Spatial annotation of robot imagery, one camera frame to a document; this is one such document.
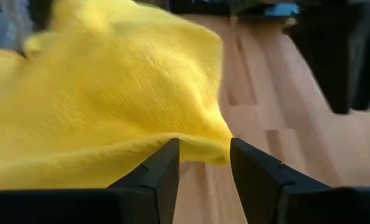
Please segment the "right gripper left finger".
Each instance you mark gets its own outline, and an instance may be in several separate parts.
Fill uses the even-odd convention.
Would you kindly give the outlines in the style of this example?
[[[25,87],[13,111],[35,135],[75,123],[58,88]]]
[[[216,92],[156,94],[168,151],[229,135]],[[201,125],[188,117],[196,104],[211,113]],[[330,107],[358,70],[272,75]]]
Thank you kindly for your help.
[[[172,224],[179,140],[105,189],[0,190],[0,224]]]

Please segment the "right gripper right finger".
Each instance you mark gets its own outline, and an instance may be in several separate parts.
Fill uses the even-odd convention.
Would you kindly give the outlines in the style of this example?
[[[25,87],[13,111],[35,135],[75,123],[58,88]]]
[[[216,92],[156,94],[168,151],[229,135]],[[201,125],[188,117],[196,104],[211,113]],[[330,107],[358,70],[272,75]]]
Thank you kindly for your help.
[[[239,138],[230,164],[248,224],[370,224],[370,187],[330,187]]]

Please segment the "yellow microfiber towel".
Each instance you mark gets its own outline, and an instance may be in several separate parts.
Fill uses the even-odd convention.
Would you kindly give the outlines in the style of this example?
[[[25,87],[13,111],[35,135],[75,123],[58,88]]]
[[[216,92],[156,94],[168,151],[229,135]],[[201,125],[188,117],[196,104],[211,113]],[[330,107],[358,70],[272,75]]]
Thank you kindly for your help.
[[[229,163],[222,40],[133,0],[58,0],[24,55],[0,49],[0,190],[107,187],[172,138]]]

